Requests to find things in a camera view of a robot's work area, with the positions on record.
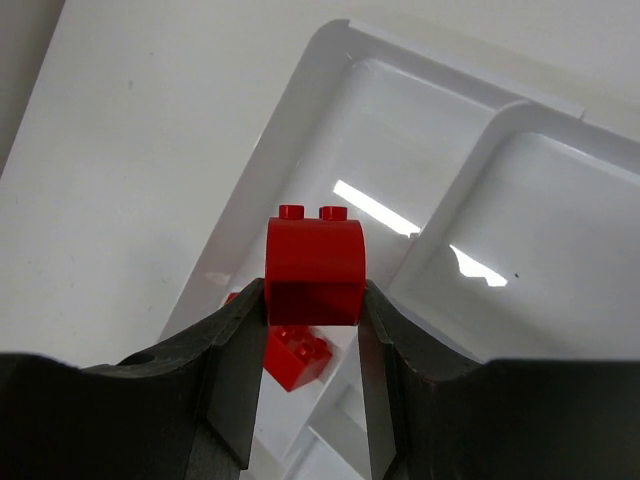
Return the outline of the red rectangular lego brick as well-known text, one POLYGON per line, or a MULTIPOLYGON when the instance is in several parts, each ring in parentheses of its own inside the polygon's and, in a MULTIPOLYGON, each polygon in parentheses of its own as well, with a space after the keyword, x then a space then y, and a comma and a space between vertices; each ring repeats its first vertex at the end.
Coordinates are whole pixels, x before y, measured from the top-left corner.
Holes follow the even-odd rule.
POLYGON ((277 287, 272 300, 276 304, 273 311, 262 302, 250 309, 248 319, 220 350, 218 370, 229 372, 236 380, 256 381, 264 367, 290 392, 318 379, 332 351, 329 342, 311 327, 288 321, 302 308, 305 293, 301 287, 277 287))

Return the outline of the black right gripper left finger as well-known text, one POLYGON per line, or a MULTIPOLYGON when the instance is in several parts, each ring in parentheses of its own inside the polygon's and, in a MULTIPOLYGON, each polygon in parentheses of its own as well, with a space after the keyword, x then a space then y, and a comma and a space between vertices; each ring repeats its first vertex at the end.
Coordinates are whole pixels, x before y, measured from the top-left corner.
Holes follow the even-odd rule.
POLYGON ((5 479, 236 479, 247 469, 266 347, 255 280, 115 365, 1 357, 5 479))

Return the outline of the red rounded lego brick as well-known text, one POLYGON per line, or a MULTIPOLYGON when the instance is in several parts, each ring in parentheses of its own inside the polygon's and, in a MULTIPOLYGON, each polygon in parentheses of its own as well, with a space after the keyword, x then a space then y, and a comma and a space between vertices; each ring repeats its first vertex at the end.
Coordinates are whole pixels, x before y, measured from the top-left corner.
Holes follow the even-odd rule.
POLYGON ((272 326, 355 326, 366 284, 359 221, 343 206, 283 204, 268 221, 264 295, 272 326))

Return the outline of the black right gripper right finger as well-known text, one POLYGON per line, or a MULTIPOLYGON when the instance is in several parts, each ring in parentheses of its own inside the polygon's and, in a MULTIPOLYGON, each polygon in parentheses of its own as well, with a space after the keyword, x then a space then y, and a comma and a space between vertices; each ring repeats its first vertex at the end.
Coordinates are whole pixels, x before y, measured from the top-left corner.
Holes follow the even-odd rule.
POLYGON ((635 479, 635 361, 479 363, 405 316, 373 283, 358 343, 376 479, 635 479))

